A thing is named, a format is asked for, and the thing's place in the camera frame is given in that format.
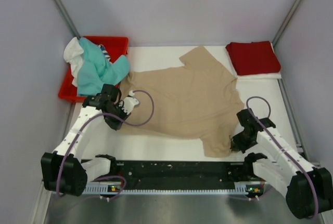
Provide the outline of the teal t-shirt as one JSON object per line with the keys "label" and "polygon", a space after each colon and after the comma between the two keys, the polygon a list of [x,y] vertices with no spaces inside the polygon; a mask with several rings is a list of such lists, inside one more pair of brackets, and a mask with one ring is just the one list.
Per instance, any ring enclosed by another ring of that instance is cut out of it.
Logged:
{"label": "teal t-shirt", "polygon": [[128,75],[130,63],[125,55],[106,66],[99,64],[99,59],[104,61],[105,58],[98,45],[85,37],[79,39],[79,44],[84,49],[83,65],[78,72],[79,96],[96,95],[104,84],[116,85]]}

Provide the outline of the beige t-shirt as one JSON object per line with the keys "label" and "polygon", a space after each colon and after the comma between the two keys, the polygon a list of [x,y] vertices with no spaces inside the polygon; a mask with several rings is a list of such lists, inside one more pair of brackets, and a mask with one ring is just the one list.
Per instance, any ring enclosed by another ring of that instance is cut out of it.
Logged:
{"label": "beige t-shirt", "polygon": [[226,157],[244,108],[237,80],[209,51],[198,46],[180,57],[175,68],[131,71],[121,82],[140,101],[120,133],[200,139],[207,157]]}

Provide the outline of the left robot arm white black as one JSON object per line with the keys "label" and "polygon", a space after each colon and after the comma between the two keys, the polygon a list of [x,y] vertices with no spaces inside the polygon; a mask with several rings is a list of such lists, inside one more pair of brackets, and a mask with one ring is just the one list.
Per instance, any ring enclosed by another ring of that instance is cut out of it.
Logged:
{"label": "left robot arm white black", "polygon": [[101,176],[109,181],[117,177],[113,156],[95,155],[87,162],[82,161],[82,156],[98,125],[104,123],[119,130],[139,104],[133,91],[123,99],[120,99],[121,95],[119,88],[105,84],[100,93],[85,98],[79,116],[63,141],[41,158],[46,190],[58,195],[80,196],[89,182]]}

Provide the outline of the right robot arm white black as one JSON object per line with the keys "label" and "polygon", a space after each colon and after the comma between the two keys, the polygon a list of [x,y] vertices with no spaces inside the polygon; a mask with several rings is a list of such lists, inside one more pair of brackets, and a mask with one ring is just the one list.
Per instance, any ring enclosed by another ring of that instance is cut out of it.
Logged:
{"label": "right robot arm white black", "polygon": [[312,218],[332,210],[332,176],[303,158],[269,118],[257,119],[250,109],[237,113],[242,132],[232,148],[244,155],[243,175],[268,182],[286,200],[292,214]]}

